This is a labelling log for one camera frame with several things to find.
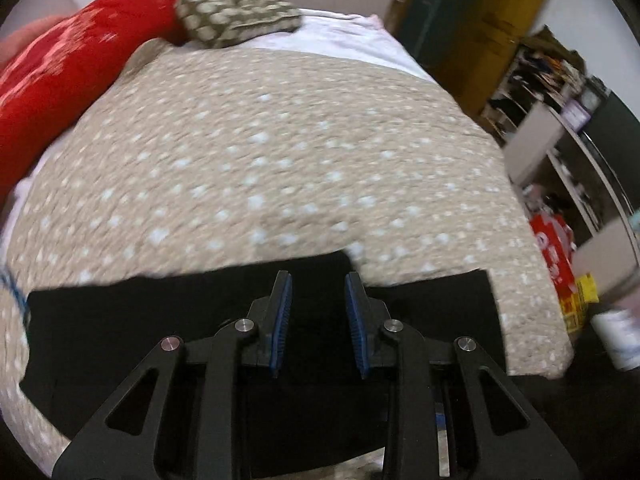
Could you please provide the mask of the black pants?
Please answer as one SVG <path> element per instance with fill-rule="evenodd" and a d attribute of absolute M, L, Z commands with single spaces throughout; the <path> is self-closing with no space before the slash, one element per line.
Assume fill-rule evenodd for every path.
<path fill-rule="evenodd" d="M 392 378 L 362 376 L 346 310 L 355 272 L 369 297 L 423 336 L 475 339 L 503 370 L 504 345 L 488 274 L 407 283 L 366 277 L 342 252 L 107 286 L 41 289 L 27 299 L 30 355 L 21 386 L 72 442 L 96 410 L 164 338 L 214 336 L 292 276 L 292 306 L 277 373 L 244 367 L 238 405 L 250 478 L 300 474 L 384 448 Z"/>

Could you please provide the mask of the yellow box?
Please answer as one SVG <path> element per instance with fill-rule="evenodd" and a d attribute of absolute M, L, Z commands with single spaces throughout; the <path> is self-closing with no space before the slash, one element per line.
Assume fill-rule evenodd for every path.
<path fill-rule="evenodd" d="M 578 276 L 573 285 L 565 287 L 560 292 L 562 317 L 569 335 L 574 335 L 582 329 L 588 306 L 598 301 L 597 283 L 590 273 Z"/>

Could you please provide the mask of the white container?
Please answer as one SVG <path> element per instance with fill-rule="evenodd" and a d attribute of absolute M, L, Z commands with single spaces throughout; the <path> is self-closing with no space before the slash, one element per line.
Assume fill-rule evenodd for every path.
<path fill-rule="evenodd" d="M 603 310 L 593 313 L 590 323 L 618 370 L 630 372 L 639 367 L 639 322 L 630 311 Z"/>

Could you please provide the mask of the red printed bag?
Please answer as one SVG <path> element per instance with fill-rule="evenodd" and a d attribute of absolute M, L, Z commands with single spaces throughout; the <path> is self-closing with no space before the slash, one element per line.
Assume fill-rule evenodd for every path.
<path fill-rule="evenodd" d="M 529 224 L 544 257 L 554 289 L 558 294 L 562 312 L 576 313 L 574 295 L 576 278 L 572 267 L 574 234 L 562 214 L 541 211 L 534 214 Z"/>

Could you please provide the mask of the beige dotted quilt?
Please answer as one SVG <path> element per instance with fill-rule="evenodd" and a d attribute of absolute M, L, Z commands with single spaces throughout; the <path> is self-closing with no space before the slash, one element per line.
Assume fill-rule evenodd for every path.
<path fill-rule="evenodd" d="M 25 292 L 343 249 L 371 285 L 487 270 L 513 375 L 556 377 L 572 356 L 497 144 L 401 70 L 148 41 L 12 220 Z"/>

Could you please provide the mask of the cluttered white shelf unit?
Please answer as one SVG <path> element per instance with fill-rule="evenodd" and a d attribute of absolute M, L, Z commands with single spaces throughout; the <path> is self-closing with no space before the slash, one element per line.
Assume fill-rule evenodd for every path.
<path fill-rule="evenodd" d="M 548 27 L 523 38 L 480 117 L 532 221 L 550 217 L 574 249 L 639 260 L 639 121 Z"/>

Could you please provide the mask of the red embroidered blanket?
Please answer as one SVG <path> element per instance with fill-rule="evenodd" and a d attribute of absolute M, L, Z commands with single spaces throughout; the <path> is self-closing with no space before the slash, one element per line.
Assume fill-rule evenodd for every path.
<path fill-rule="evenodd" d="M 1 73 L 1 195 L 118 77 L 145 41 L 183 44 L 177 0 L 94 0 L 14 56 Z"/>

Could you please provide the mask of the pink pillow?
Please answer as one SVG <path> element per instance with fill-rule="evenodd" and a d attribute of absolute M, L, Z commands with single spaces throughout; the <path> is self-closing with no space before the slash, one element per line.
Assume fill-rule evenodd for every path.
<path fill-rule="evenodd" d="M 50 15 L 23 26 L 1 41 L 0 68 L 4 68 L 29 44 L 66 19 L 65 15 Z"/>

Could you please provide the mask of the green and yellow door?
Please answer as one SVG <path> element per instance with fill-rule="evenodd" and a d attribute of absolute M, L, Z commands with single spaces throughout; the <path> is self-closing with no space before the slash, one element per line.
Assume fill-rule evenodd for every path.
<path fill-rule="evenodd" d="M 543 5 L 544 0 L 405 0 L 392 32 L 476 119 Z"/>

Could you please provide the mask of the olive patterned pillow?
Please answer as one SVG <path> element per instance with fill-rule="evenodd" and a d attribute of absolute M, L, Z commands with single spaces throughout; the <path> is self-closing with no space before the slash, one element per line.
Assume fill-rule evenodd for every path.
<path fill-rule="evenodd" d="M 296 32 L 303 13 L 286 0 L 177 0 L 175 14 L 191 40 L 221 49 L 276 32 Z"/>

